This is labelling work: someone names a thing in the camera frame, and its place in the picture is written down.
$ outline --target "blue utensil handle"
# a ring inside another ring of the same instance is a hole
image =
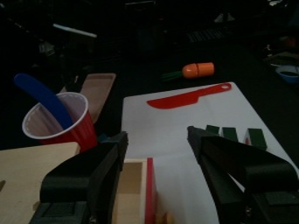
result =
[[[72,120],[56,94],[27,73],[19,73],[13,77],[13,83],[49,110],[65,130],[72,125]]]

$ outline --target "toy knife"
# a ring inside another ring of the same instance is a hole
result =
[[[196,103],[200,96],[222,93],[228,90],[231,90],[231,84],[226,82],[212,87],[206,87],[199,90],[191,91],[186,94],[178,94],[170,97],[147,101],[147,104],[156,109],[175,109]]]

